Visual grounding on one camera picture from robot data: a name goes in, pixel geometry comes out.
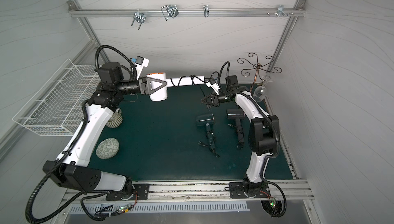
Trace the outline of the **white hair dryer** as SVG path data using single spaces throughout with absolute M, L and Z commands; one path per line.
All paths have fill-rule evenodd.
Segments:
M 150 81 L 149 87 L 153 91 L 149 94 L 152 101 L 163 101 L 168 97 L 167 89 L 169 87 L 180 87 L 189 85 L 204 84 L 204 76 L 182 76 L 179 78 L 167 78 L 165 73 L 147 74 L 147 80 Z

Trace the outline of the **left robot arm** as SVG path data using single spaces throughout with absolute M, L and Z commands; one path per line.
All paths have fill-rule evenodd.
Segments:
M 25 209 L 25 218 L 30 224 L 45 223 L 58 214 L 76 199 L 82 200 L 81 206 L 87 216 L 96 221 L 104 221 L 108 217 L 118 216 L 132 209 L 128 204 L 110 214 L 90 213 L 84 200 L 105 195 L 117 194 L 118 199 L 137 200 L 137 190 L 132 179 L 119 174 L 103 172 L 89 168 L 90 157 L 95 145 L 108 121 L 117 111 L 125 95 L 141 93 L 152 95 L 166 87 L 165 80 L 152 77 L 141 77 L 142 69 L 149 60 L 137 56 L 135 60 L 128 58 L 113 46 L 99 46 L 94 57 L 95 70 L 100 78 L 97 90 L 81 104 L 83 119 L 66 148 L 56 160 L 47 161 L 43 166 L 46 173 L 30 195 Z M 62 188 L 77 190 L 78 193 L 46 217 L 36 218 L 33 215 L 33 204 L 44 184 L 49 180 Z

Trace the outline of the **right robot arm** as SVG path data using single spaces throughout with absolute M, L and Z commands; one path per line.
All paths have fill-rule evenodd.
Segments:
M 276 158 L 281 149 L 279 118 L 264 111 L 251 93 L 239 85 L 237 77 L 229 74 L 229 69 L 230 63 L 227 61 L 217 72 L 216 79 L 206 81 L 213 92 L 201 100 L 211 107 L 233 101 L 250 122 L 247 141 L 251 158 L 246 176 L 240 186 L 229 185 L 228 190 L 245 198 L 258 198 L 263 194 L 267 198 L 262 203 L 264 211 L 273 218 L 282 217 L 287 210 L 284 191 L 265 177 L 269 160 Z

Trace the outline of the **dark green hair dryer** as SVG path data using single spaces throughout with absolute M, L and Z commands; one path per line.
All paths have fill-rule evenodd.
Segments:
M 199 115 L 196 117 L 196 125 L 203 126 L 205 128 L 205 136 L 207 139 L 207 143 L 203 143 L 199 141 L 198 145 L 209 148 L 211 153 L 215 153 L 215 141 L 216 141 L 216 137 L 212 129 L 213 124 L 214 124 L 213 114 Z

